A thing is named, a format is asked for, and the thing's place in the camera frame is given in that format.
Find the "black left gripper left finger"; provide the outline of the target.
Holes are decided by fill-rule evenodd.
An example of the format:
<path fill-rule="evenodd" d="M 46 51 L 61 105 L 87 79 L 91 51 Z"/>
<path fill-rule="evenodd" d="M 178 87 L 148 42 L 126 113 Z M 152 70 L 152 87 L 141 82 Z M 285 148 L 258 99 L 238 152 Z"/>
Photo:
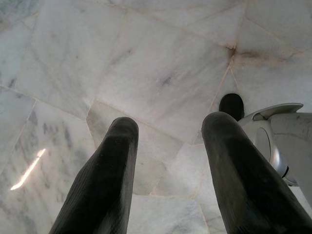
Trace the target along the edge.
<path fill-rule="evenodd" d="M 138 125 L 116 118 L 77 174 L 49 234 L 127 234 Z"/>

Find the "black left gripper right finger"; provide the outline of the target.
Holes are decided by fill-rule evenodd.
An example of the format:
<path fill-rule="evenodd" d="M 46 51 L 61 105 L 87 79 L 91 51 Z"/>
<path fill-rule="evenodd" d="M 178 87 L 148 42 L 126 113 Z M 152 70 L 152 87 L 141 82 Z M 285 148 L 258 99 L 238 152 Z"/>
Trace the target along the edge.
<path fill-rule="evenodd" d="M 234 118 L 211 113 L 201 132 L 227 234 L 312 234 L 312 219 Z"/>

